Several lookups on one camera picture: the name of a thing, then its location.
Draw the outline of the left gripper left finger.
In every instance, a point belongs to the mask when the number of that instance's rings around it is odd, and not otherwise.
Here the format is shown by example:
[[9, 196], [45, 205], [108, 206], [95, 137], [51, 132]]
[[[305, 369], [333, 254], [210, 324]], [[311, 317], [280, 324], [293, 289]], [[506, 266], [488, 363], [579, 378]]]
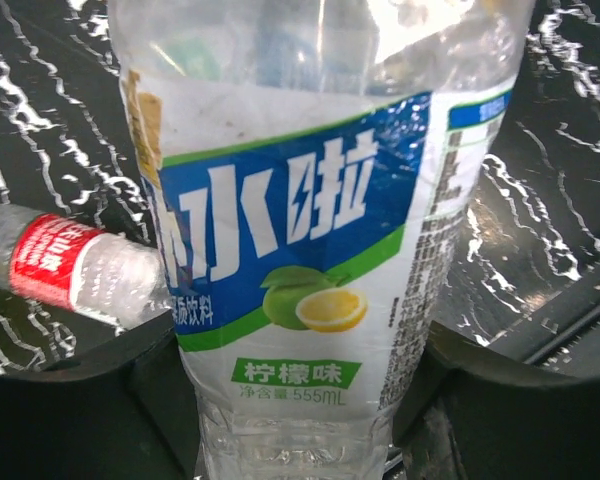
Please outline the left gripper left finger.
[[199, 430], [170, 314], [0, 376], [0, 479], [192, 479]]

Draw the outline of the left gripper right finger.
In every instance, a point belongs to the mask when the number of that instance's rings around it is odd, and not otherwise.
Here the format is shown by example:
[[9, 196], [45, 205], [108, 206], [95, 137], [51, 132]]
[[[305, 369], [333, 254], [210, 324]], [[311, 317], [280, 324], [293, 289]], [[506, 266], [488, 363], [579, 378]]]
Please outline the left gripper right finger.
[[433, 323], [393, 442], [409, 479], [600, 479], [600, 375], [526, 365]]

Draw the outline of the clear bottle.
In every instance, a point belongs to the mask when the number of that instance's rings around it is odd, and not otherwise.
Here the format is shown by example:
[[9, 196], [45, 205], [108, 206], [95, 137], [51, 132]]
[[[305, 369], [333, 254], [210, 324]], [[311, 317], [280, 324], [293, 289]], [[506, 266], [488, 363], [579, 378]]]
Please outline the clear bottle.
[[379, 479], [530, 1], [111, 1], [213, 479]]

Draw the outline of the red cap water bottle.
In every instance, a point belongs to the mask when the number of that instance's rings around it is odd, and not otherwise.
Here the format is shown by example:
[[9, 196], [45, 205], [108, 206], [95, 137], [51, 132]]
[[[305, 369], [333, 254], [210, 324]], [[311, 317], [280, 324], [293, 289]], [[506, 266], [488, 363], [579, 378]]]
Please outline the red cap water bottle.
[[15, 204], [0, 204], [0, 288], [124, 329], [171, 307], [157, 250]]

